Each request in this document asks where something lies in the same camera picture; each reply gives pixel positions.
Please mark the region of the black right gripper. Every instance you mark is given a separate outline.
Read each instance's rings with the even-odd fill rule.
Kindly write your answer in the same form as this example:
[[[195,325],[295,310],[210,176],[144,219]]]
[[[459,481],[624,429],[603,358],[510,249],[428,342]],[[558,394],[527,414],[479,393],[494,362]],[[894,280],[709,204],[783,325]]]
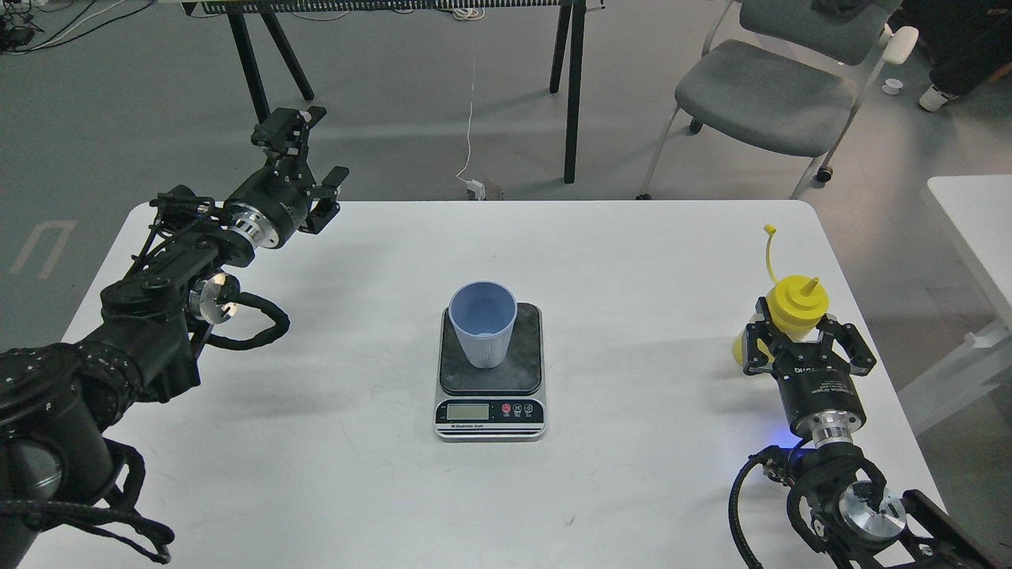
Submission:
[[[758,319],[747,323],[741,336],[741,367],[745,375],[768,372],[780,389],[792,435],[824,442],[849,437],[863,427],[867,415],[851,375],[867,377],[878,361],[858,329],[825,314],[816,325],[818,345],[798,345],[788,334],[789,310],[776,296],[760,296]],[[833,352],[839,345],[847,356]]]

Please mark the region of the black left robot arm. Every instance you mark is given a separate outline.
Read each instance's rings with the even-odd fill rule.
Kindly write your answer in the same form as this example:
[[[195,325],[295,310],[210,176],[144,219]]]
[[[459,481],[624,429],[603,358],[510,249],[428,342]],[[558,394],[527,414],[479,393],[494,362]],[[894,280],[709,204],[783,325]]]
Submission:
[[[266,155],[223,205],[184,185],[158,194],[145,244],[100,295],[102,324],[79,342],[2,354],[2,566],[15,568],[37,534],[65,525],[109,537],[122,523],[151,541],[136,551],[166,564],[172,529],[136,508],[145,464],[105,437],[137,402],[170,401],[200,383],[203,347],[270,345],[289,316],[243,292],[226,266],[246,267],[258,248],[296,232],[317,234],[339,213],[349,170],[317,183],[308,134],[322,107],[276,108],[251,141]]]

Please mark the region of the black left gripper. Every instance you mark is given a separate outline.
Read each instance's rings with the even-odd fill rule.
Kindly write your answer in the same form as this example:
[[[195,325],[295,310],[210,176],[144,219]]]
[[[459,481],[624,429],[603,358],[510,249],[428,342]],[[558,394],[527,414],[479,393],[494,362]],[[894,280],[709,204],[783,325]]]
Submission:
[[[228,230],[254,248],[281,248],[297,231],[318,235],[340,212],[341,183],[350,170],[336,166],[315,185],[308,168],[308,132],[326,114],[324,107],[278,107],[254,126],[251,143],[265,152],[269,167],[247,178],[224,204]]]

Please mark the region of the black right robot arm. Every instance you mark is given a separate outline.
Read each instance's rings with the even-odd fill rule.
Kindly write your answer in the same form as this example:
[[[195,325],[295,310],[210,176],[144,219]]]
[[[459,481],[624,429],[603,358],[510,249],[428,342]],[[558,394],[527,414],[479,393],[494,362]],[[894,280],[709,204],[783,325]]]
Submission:
[[[876,555],[899,543],[911,568],[1008,568],[917,489],[897,495],[882,471],[853,443],[865,422],[853,375],[876,360],[850,323],[823,316],[819,336],[794,341],[775,324],[766,299],[744,330],[743,371],[770,374],[780,389],[794,448],[749,456],[731,484],[731,539],[749,568],[759,568],[738,517],[738,495],[751,469],[787,487],[787,517],[807,546],[838,568],[878,568]]]

